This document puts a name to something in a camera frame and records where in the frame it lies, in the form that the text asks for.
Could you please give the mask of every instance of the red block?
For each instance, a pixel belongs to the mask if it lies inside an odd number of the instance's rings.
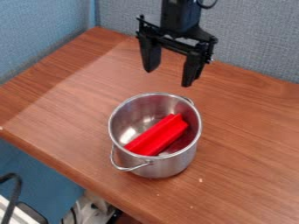
[[[170,144],[182,136],[188,127],[182,114],[170,114],[124,147],[135,154],[156,156]]]

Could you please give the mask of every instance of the wooden desk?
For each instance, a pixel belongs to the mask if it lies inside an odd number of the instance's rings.
[[[151,74],[135,38],[95,28],[0,88],[0,136],[143,223],[299,223],[299,85],[215,62],[180,87],[184,57]],[[108,160],[108,117],[132,95],[195,101],[190,168],[139,178]]]

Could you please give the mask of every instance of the stainless steel pot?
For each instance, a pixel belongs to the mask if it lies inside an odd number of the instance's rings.
[[[159,156],[142,156],[123,147],[166,116],[179,113],[190,127]],[[202,135],[202,117],[188,98],[167,93],[140,94],[115,109],[108,120],[108,133],[112,139],[112,165],[120,171],[146,178],[167,178],[182,172],[194,159]]]

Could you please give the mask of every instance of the pot rim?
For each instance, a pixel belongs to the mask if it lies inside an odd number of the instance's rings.
[[[195,138],[192,139],[191,143],[184,147],[182,148],[180,150],[178,150],[175,153],[172,154],[168,154],[168,155],[162,155],[159,157],[148,157],[148,156],[143,156],[143,155],[139,155],[139,154],[135,154],[134,152],[131,152],[129,150],[127,150],[116,141],[116,139],[113,138],[113,135],[112,135],[112,119],[117,113],[117,111],[124,107],[125,104],[128,104],[131,101],[134,101],[135,99],[140,98],[140,97],[144,97],[144,96],[148,96],[148,95],[167,95],[167,96],[171,96],[174,98],[180,98],[182,100],[184,100],[184,102],[188,104],[188,106],[192,108],[196,116],[198,116],[198,119],[199,119],[199,129],[198,129],[198,134],[195,136]],[[163,93],[163,92],[154,92],[154,93],[144,93],[144,94],[139,94],[139,95],[135,95],[132,97],[129,97],[125,101],[123,101],[119,106],[115,108],[109,118],[108,118],[108,134],[109,134],[109,138],[113,142],[113,145],[124,152],[127,153],[128,155],[131,155],[132,157],[135,158],[142,158],[144,160],[158,160],[158,159],[162,159],[162,158],[172,158],[178,155],[180,155],[182,153],[184,153],[195,144],[196,142],[199,141],[199,138],[202,136],[202,115],[200,115],[200,112],[199,110],[195,108],[195,106],[191,104],[191,102],[186,99],[186,96],[180,96],[180,95],[176,95],[176,94],[168,94],[168,93]]]

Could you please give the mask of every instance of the black cable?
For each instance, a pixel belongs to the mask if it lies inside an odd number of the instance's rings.
[[[72,217],[73,217],[73,223],[77,224],[77,216],[76,216],[73,208],[71,209],[71,213],[72,213]]]
[[[215,0],[215,2],[214,2],[211,5],[204,5],[204,4],[200,2],[200,0],[196,0],[196,3],[198,3],[198,5],[199,5],[204,10],[208,10],[208,9],[211,9],[211,8],[216,5],[218,1],[219,1],[219,0]]]
[[[0,177],[0,184],[3,184],[9,179],[15,179],[15,187],[13,187],[13,193],[9,199],[9,204],[4,212],[4,218],[3,218],[1,224],[9,223],[9,220],[12,218],[13,211],[15,211],[16,202],[17,202],[17,199],[21,193],[21,188],[23,188],[23,180],[16,173],[8,173],[3,177]]]

